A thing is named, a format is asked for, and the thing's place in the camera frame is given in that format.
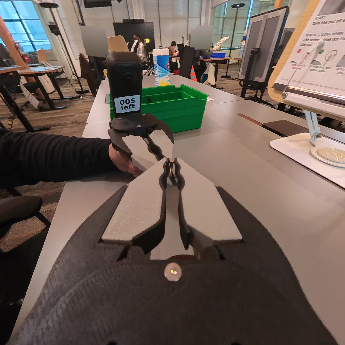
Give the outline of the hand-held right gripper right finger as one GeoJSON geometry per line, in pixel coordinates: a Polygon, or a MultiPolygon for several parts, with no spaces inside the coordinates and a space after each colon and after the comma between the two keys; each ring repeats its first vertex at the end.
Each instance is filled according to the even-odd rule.
{"type": "Polygon", "coordinates": [[[215,184],[181,158],[174,159],[172,189],[174,255],[198,255],[207,247],[239,243],[243,237],[215,184]]]}

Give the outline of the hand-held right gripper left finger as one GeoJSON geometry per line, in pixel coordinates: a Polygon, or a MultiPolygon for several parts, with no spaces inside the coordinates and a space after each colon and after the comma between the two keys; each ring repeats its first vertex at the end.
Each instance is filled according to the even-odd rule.
{"type": "Polygon", "coordinates": [[[163,158],[121,188],[101,241],[138,246],[150,253],[165,235],[167,159],[163,158]]]}

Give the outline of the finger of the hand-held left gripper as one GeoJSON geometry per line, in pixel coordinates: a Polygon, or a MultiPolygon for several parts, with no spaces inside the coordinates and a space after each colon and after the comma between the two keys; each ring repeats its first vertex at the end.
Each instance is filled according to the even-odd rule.
{"type": "Polygon", "coordinates": [[[164,122],[158,121],[148,135],[149,149],[158,160],[166,157],[173,160],[174,136],[171,128],[164,122]]]}
{"type": "MultiPolygon", "coordinates": [[[[149,141],[141,136],[129,135],[125,132],[119,132],[115,129],[108,129],[109,138],[113,148],[127,155],[132,163],[142,172],[149,170],[160,160],[149,149],[149,141]]],[[[162,168],[165,172],[165,158],[162,158],[162,168]]]]}

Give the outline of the green plastic bin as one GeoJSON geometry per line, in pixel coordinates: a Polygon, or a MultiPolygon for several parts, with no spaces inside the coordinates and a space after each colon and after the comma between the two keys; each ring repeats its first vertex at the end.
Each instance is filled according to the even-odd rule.
{"type": "Polygon", "coordinates": [[[109,89],[110,126],[119,132],[147,137],[163,123],[172,133],[201,127],[208,95],[191,86],[109,89]]]}

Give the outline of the person's left forearm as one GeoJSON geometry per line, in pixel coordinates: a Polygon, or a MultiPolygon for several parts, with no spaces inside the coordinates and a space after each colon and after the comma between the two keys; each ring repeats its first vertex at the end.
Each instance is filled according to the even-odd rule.
{"type": "Polygon", "coordinates": [[[119,169],[109,139],[0,131],[0,187],[78,180],[119,169]]]}

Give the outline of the grey desk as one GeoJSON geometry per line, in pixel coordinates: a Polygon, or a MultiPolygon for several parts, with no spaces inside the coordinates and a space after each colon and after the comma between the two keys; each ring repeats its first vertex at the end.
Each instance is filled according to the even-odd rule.
{"type": "MultiPolygon", "coordinates": [[[[344,190],[270,147],[278,136],[247,118],[270,122],[280,111],[208,90],[200,129],[175,134],[174,153],[223,187],[271,233],[292,265],[322,322],[344,344],[344,190]]],[[[35,304],[52,265],[71,235],[130,175],[106,174],[65,184],[12,335],[35,304]]],[[[178,193],[167,195],[167,229],[151,259],[183,250],[178,193]]]]}

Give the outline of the wooden top office desk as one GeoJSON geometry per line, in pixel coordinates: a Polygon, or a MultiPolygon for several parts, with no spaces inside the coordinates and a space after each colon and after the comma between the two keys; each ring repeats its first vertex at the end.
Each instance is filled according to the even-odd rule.
{"type": "MultiPolygon", "coordinates": [[[[19,67],[1,67],[0,68],[0,75],[9,75],[10,73],[16,72],[19,70],[19,67]]],[[[22,110],[19,108],[17,103],[13,100],[10,93],[6,89],[3,81],[0,82],[0,94],[1,98],[4,100],[7,108],[10,110],[12,115],[15,115],[20,123],[24,126],[27,132],[35,132],[34,127],[31,125],[29,120],[25,117],[22,110]]]]}
{"type": "Polygon", "coordinates": [[[50,98],[49,94],[45,90],[43,84],[41,83],[39,76],[47,75],[49,79],[51,80],[54,88],[57,90],[58,95],[60,98],[58,100],[65,100],[58,84],[56,83],[55,79],[52,77],[52,74],[56,72],[63,71],[64,72],[65,66],[52,66],[52,67],[33,67],[28,68],[25,70],[19,70],[18,74],[20,76],[26,77],[26,78],[33,78],[34,82],[38,86],[38,89],[40,90],[39,96],[42,95],[42,97],[39,97],[37,100],[38,103],[38,109],[39,111],[53,111],[53,110],[62,110],[66,109],[67,106],[56,106],[54,103],[54,100],[50,98]]]}

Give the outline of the person's left hand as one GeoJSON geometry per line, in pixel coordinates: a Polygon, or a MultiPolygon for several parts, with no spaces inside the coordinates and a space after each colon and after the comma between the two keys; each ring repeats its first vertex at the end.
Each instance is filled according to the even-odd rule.
{"type": "Polygon", "coordinates": [[[109,145],[109,148],[108,148],[108,154],[109,154],[109,158],[110,160],[112,161],[112,163],[122,172],[126,172],[126,173],[130,173],[132,174],[135,178],[140,176],[143,172],[138,168],[136,167],[131,159],[119,152],[119,151],[116,151],[114,148],[113,148],[113,145],[110,144],[109,145]]]}

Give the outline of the wipes canister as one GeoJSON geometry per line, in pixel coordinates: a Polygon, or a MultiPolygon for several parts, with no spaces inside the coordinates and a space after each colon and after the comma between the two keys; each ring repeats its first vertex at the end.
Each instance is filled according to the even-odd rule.
{"type": "Polygon", "coordinates": [[[152,53],[155,86],[162,87],[170,85],[169,49],[153,49],[152,53]]]}

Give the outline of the white document stand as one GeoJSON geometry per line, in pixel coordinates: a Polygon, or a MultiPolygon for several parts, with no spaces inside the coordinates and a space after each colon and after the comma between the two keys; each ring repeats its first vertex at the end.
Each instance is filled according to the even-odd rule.
{"type": "Polygon", "coordinates": [[[304,110],[308,132],[273,140],[270,146],[344,189],[345,145],[322,134],[317,114],[344,119],[344,96],[286,86],[281,99],[304,110]]]}

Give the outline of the black flat pad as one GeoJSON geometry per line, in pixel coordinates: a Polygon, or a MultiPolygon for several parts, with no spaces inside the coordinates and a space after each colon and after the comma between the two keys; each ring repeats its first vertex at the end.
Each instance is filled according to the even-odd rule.
{"type": "Polygon", "coordinates": [[[307,128],[295,123],[291,123],[287,120],[278,120],[269,123],[263,123],[261,127],[277,134],[280,137],[288,137],[309,132],[307,128]]]}

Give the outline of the large window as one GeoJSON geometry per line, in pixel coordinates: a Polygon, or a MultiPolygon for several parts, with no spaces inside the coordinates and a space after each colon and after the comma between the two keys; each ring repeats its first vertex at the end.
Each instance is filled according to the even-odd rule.
{"type": "Polygon", "coordinates": [[[21,51],[29,53],[51,49],[51,42],[32,1],[0,1],[0,15],[21,51]]]}

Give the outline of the grey panel on black stand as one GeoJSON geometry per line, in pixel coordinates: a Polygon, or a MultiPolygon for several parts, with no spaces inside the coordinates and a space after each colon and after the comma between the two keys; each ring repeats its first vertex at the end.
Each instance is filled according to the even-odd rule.
{"type": "Polygon", "coordinates": [[[273,107],[262,100],[278,54],[289,7],[283,6],[250,17],[239,69],[240,97],[273,107]]]}

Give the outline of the instruction sheet on white stand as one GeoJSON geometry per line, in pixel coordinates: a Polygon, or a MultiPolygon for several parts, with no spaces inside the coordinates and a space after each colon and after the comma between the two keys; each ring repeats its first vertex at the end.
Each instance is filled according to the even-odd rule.
{"type": "Polygon", "coordinates": [[[274,72],[273,72],[273,74],[269,80],[268,91],[269,91],[269,96],[275,101],[293,105],[293,103],[290,103],[290,102],[287,102],[287,101],[284,101],[281,99],[282,92],[284,89],[283,90],[277,90],[277,89],[274,89],[273,86],[274,86],[274,83],[275,83],[276,79],[278,78],[279,74],[281,73],[283,67],[287,63],[287,60],[288,60],[296,42],[300,38],[304,28],[306,28],[308,22],[310,21],[313,13],[315,12],[315,10],[316,10],[316,8],[320,2],[321,1],[310,1],[308,3],[308,6],[306,7],[304,14],[302,15],[299,23],[297,24],[286,48],[284,49],[277,65],[276,65],[276,67],[274,68],[274,72]]]}

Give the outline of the black wall screen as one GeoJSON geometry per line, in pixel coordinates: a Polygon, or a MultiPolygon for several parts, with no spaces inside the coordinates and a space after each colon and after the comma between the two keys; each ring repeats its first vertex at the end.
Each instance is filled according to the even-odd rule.
{"type": "Polygon", "coordinates": [[[149,39],[149,43],[146,44],[148,52],[155,49],[155,35],[154,35],[154,23],[143,22],[139,23],[138,20],[128,20],[126,22],[113,22],[114,32],[116,36],[123,36],[126,43],[128,43],[128,49],[131,50],[134,43],[133,36],[137,34],[142,42],[145,39],[149,39]]]}

